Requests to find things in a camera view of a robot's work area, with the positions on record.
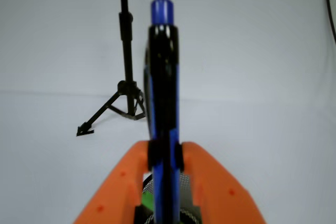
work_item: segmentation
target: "black tripod stand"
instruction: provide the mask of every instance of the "black tripod stand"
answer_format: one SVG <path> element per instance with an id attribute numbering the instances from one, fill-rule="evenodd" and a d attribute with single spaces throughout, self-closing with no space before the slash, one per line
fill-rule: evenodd
<path id="1" fill-rule="evenodd" d="M 119 115 L 138 120 L 145 117 L 145 109 L 143 106 L 143 94 L 137 87 L 136 82 L 133 81 L 133 69 L 132 69 L 132 21 L 133 16 L 128 11 L 128 0 L 121 0 L 121 12 L 119 13 L 120 22 L 120 34 L 122 40 L 122 47 L 124 53 L 124 65 L 125 65 L 125 80 L 118 83 L 117 92 L 85 123 L 83 123 L 77 130 L 77 136 L 93 133 L 94 130 L 90 130 L 95 120 L 100 117 L 105 110 L 110 109 Z M 121 96 L 127 96 L 128 113 L 125 113 L 112 105 L 115 100 Z M 135 115 L 136 109 L 140 106 L 142 113 Z"/>

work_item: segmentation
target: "small hole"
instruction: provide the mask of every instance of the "small hole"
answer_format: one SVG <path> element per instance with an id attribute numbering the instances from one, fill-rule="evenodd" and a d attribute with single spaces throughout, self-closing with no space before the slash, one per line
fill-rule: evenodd
<path id="1" fill-rule="evenodd" d="M 97 207 L 97 212 L 102 212 L 104 210 L 104 206 L 100 205 Z"/>
<path id="2" fill-rule="evenodd" d="M 231 196 L 234 196 L 235 191 L 234 191 L 233 189 L 230 189 L 230 190 L 229 190 L 229 194 L 230 194 Z"/>

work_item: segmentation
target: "orange plastic clamp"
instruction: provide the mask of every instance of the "orange plastic clamp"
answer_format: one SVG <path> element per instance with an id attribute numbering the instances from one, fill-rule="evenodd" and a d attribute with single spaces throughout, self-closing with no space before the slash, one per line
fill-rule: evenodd
<path id="1" fill-rule="evenodd" d="M 207 151 L 183 143 L 184 172 L 190 175 L 193 203 L 200 206 L 203 224 L 265 223 L 241 184 Z"/>
<path id="2" fill-rule="evenodd" d="M 143 174 L 147 167 L 148 141 L 137 142 L 119 161 L 75 224 L 133 224 L 135 207 L 141 204 Z"/>

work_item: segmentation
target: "white backdrop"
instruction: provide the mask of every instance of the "white backdrop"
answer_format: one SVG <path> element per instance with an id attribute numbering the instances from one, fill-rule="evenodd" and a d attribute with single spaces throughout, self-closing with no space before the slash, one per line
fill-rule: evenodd
<path id="1" fill-rule="evenodd" d="M 129 0 L 134 77 L 151 0 Z M 181 97 L 335 104 L 325 0 L 173 0 Z M 111 95 L 124 78 L 120 0 L 0 0 L 0 90 Z"/>

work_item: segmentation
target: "tripod leg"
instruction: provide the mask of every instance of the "tripod leg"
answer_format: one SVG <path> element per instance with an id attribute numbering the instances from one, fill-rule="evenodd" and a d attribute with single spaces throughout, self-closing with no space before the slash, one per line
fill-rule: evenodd
<path id="1" fill-rule="evenodd" d="M 98 119 L 102 115 L 102 113 L 105 112 L 109 108 L 109 106 L 119 97 L 119 92 L 115 93 L 87 122 L 83 123 L 80 127 L 77 129 L 77 136 L 82 136 L 86 134 L 91 134 L 95 132 L 94 130 L 91 130 L 92 124 L 95 122 L 95 120 Z"/>

